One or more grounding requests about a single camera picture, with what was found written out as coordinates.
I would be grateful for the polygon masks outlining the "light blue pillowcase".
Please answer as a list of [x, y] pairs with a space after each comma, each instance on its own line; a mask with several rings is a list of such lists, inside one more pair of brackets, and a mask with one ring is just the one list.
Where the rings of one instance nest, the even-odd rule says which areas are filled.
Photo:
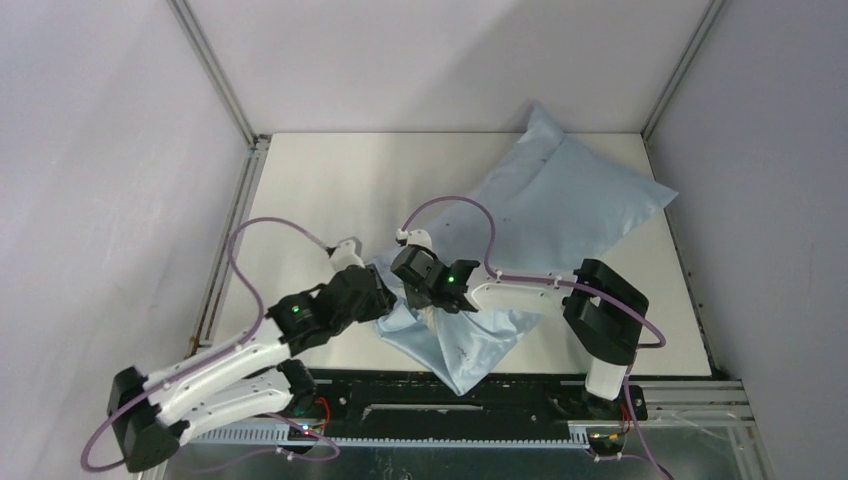
[[[450, 204], [425, 229], [446, 260], [480, 260], [489, 235], [477, 208], [483, 205], [496, 223], [493, 266], [558, 274], [606, 253], [676, 196], [671, 188], [593, 153], [536, 104], [526, 132], [500, 164], [466, 201]], [[412, 358], [386, 339], [381, 327], [389, 318], [411, 324], [405, 299], [378, 320], [376, 332]]]

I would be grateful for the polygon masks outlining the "white pillow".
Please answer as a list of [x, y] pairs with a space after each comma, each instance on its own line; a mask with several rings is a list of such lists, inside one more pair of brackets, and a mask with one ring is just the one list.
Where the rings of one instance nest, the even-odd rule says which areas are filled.
[[434, 306], [428, 306], [421, 311], [421, 314], [428, 329], [435, 336], [438, 336], [440, 332], [442, 311]]

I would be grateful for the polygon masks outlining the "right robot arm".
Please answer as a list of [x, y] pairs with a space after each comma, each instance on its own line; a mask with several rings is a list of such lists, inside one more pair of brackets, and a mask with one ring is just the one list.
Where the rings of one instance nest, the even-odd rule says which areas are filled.
[[476, 260], [447, 266], [429, 249], [404, 247], [389, 270], [403, 285], [411, 324], [389, 318], [387, 340], [463, 395], [544, 320], [562, 320], [586, 368], [581, 402], [606, 418], [647, 328], [648, 298], [608, 265], [586, 259], [575, 278], [489, 274]]

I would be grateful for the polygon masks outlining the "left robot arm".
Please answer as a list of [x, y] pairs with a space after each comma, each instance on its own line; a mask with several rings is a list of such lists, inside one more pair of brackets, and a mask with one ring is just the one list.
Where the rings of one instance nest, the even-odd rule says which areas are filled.
[[262, 310], [256, 324], [203, 353], [154, 373], [113, 378], [107, 415], [130, 473], [151, 469], [191, 440], [257, 415], [304, 416], [316, 403], [298, 360], [353, 323], [390, 314], [397, 297], [372, 265], [350, 265], [326, 283]]

